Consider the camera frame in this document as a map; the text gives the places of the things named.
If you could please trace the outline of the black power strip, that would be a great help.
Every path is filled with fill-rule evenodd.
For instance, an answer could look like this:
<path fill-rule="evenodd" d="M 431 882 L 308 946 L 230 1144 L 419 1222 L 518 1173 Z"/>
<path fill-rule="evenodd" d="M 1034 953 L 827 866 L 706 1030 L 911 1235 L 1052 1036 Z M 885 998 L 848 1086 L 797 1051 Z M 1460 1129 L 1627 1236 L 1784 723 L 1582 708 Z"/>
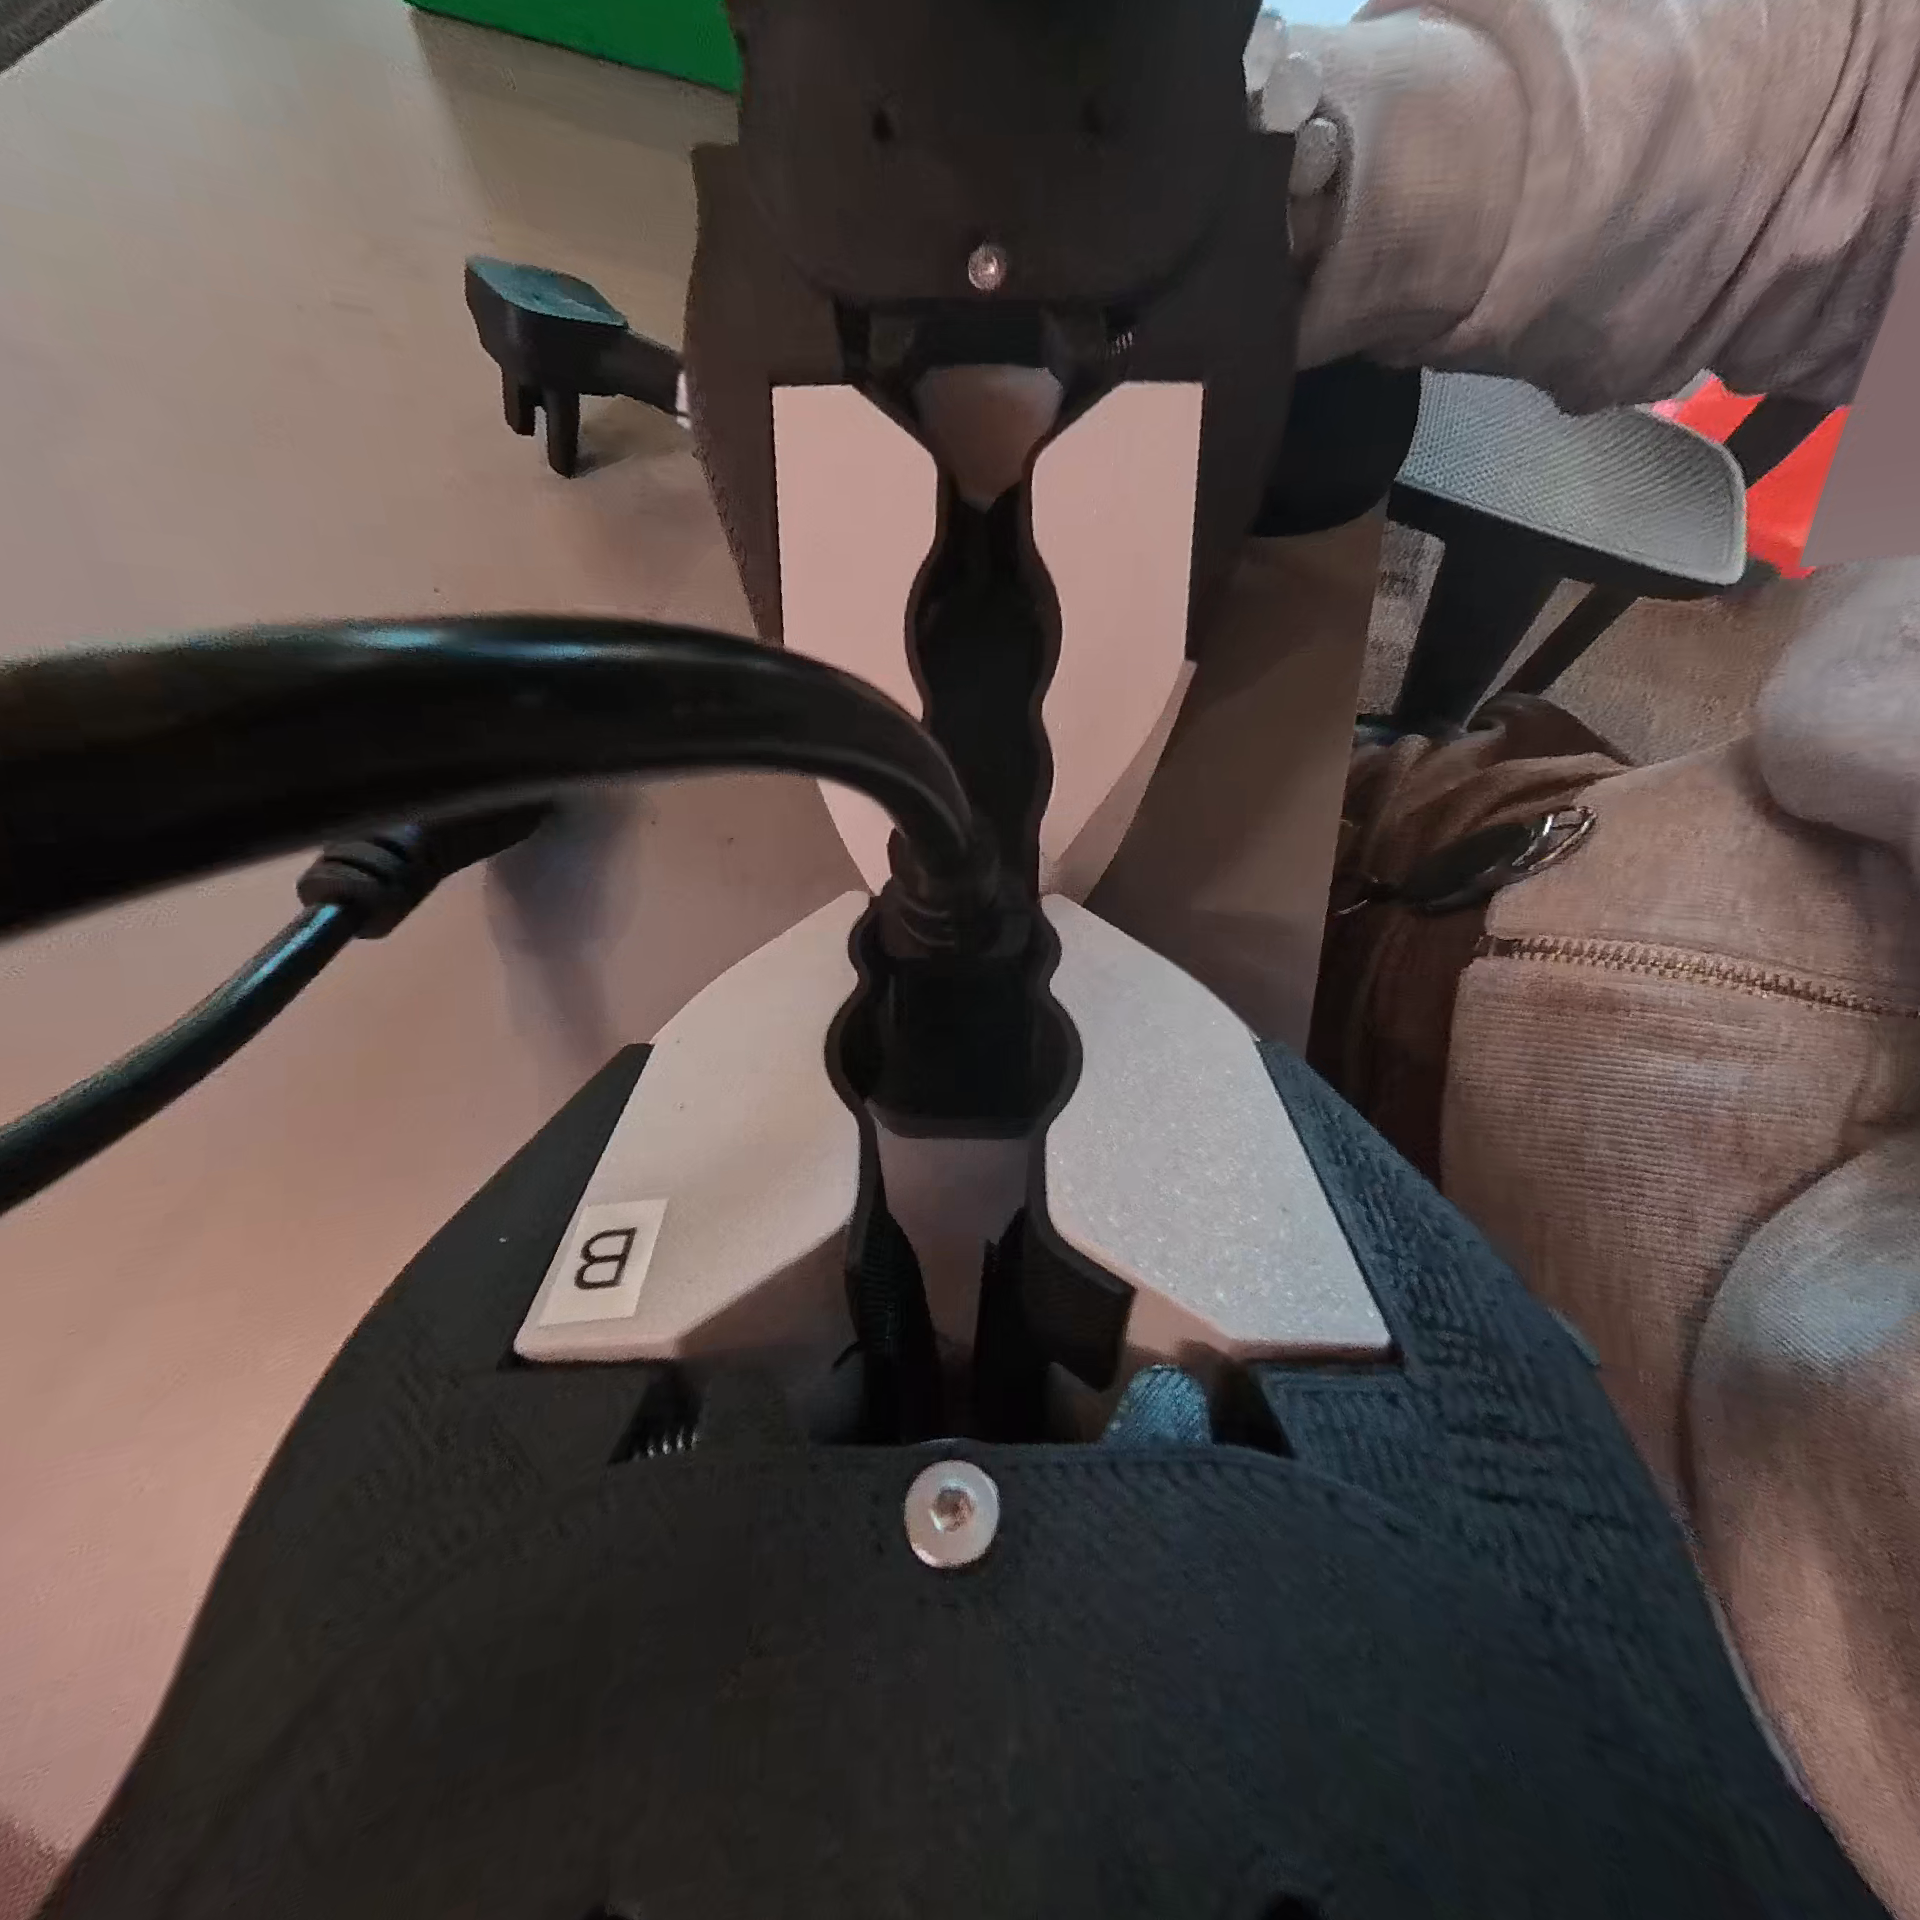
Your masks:
<path fill-rule="evenodd" d="M 922 723 L 943 747 L 1000 873 L 1039 899 L 1039 829 L 1053 786 L 1044 700 L 1063 616 L 1034 532 L 1026 480 L 979 507 L 942 491 L 940 526 L 906 617 Z"/>

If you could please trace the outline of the person's beige sweater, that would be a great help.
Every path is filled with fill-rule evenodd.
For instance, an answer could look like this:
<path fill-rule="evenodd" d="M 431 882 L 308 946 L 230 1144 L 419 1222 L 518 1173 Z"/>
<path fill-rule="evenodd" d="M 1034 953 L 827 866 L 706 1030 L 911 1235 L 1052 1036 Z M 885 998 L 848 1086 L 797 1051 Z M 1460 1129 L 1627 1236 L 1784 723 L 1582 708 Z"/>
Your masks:
<path fill-rule="evenodd" d="M 1758 702 L 1755 760 L 1797 821 L 1917 869 L 1917 563 L 1826 569 Z"/>

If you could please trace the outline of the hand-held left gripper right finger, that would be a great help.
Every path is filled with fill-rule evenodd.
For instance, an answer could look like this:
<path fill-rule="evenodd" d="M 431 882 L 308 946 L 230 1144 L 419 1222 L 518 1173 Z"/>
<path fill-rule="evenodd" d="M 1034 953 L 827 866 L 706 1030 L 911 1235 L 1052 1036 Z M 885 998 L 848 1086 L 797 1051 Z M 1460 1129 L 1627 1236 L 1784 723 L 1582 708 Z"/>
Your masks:
<path fill-rule="evenodd" d="M 1052 896 L 1077 1076 L 1039 1144 L 1035 1232 L 1067 1274 L 1063 1365 L 1380 1361 L 1390 1332 L 1255 1030 Z"/>

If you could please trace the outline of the grey office chair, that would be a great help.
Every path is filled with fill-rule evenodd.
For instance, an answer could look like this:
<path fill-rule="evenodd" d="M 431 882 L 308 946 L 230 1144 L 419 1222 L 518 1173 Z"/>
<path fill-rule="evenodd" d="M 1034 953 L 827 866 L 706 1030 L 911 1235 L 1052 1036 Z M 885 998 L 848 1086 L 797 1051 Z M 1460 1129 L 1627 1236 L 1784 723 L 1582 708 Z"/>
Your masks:
<path fill-rule="evenodd" d="M 1747 576 L 1747 480 L 1726 445 L 1643 406 L 1565 417 L 1518 380 L 1424 378 L 1383 555 L 1434 560 L 1372 742 L 1455 736 L 1490 694 L 1546 694 L 1637 604 Z"/>

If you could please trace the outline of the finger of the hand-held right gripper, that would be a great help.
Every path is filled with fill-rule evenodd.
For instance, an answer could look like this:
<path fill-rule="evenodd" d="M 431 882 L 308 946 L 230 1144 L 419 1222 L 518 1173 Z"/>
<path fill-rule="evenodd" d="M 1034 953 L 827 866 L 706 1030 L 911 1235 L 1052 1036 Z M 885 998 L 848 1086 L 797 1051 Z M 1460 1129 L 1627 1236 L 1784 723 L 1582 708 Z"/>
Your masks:
<path fill-rule="evenodd" d="M 850 387 L 773 389 L 782 641 L 911 718 L 907 627 L 940 536 L 933 454 Z"/>
<path fill-rule="evenodd" d="M 1061 619 L 1039 707 L 1052 763 L 1039 890 L 1086 901 L 1114 865 L 1192 680 L 1187 656 L 1198 381 L 1126 381 L 1031 476 L 1031 532 Z"/>

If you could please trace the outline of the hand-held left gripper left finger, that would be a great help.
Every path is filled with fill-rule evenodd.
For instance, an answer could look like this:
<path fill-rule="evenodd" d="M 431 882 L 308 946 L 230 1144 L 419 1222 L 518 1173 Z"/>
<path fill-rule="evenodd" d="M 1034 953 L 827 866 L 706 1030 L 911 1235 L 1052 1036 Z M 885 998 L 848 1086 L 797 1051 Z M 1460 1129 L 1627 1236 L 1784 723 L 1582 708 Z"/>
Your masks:
<path fill-rule="evenodd" d="M 871 902 L 818 908 L 658 1034 L 516 1330 L 518 1361 L 840 1358 L 860 1131 L 826 1048 Z"/>

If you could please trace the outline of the green plastic bin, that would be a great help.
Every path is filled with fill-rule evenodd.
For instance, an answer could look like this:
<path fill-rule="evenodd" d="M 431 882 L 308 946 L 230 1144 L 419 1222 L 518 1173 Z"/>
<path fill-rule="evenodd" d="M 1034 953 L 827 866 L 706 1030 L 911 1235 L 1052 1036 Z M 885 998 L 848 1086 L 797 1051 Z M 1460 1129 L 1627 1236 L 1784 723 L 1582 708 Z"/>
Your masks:
<path fill-rule="evenodd" d="M 411 8 L 701 90 L 736 94 L 740 84 L 740 60 L 723 2 L 414 2 Z"/>

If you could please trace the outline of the bright red object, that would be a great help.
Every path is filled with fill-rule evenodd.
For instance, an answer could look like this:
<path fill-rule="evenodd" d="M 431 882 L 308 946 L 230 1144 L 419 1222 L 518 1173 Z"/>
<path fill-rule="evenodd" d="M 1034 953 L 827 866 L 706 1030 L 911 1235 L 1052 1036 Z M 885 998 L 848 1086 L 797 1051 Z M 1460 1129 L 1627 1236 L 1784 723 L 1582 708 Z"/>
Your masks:
<path fill-rule="evenodd" d="M 1750 569 L 1800 581 L 1819 498 L 1850 411 L 1808 401 L 1740 393 L 1704 376 L 1685 395 L 1650 411 L 1726 445 L 1744 480 L 1744 537 Z"/>

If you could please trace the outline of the black flat angled plug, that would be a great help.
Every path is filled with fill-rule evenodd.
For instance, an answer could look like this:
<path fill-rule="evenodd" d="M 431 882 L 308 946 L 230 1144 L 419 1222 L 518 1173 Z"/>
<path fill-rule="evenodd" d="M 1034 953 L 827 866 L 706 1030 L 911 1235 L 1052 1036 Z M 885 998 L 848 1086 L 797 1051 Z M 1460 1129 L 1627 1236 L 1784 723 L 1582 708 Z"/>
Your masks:
<path fill-rule="evenodd" d="M 495 256 L 469 256 L 464 297 L 498 370 L 502 418 L 522 440 L 543 425 L 543 458 L 572 477 L 586 398 L 634 401 L 687 420 L 680 356 L 638 334 L 587 281 Z"/>

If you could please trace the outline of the person's right forearm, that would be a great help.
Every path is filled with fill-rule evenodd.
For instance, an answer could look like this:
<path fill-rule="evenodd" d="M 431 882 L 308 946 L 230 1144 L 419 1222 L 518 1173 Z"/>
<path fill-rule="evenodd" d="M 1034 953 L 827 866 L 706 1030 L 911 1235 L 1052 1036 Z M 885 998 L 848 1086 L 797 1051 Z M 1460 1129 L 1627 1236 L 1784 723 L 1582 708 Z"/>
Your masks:
<path fill-rule="evenodd" d="M 1367 5 L 1298 28 L 1298 368 L 1856 398 L 1916 226 L 1916 2 Z"/>

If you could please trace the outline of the black power plug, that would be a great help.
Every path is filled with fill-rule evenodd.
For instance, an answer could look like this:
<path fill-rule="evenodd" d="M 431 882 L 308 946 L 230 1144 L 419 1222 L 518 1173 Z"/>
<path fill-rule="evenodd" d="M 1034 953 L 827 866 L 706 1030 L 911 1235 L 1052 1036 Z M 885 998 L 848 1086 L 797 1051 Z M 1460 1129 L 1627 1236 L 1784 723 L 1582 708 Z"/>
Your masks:
<path fill-rule="evenodd" d="M 1069 1084 L 1061 961 L 1039 896 L 994 873 L 990 896 L 927 875 L 892 829 L 886 882 L 848 934 L 854 984 L 823 1042 L 832 1090 L 902 1139 L 1034 1137 Z"/>

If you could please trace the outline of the metal keyring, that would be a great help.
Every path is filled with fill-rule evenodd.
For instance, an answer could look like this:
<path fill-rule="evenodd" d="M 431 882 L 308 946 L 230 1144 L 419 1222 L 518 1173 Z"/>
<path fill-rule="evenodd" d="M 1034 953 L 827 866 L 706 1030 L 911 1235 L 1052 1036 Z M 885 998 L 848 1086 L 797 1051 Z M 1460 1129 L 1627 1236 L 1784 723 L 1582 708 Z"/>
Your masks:
<path fill-rule="evenodd" d="M 1565 865 L 1598 825 L 1584 805 L 1554 808 L 1515 822 L 1490 822 L 1415 860 L 1404 875 L 1355 875 L 1334 888 L 1327 917 L 1352 918 L 1397 908 L 1422 918 L 1488 906 L 1500 891 Z"/>

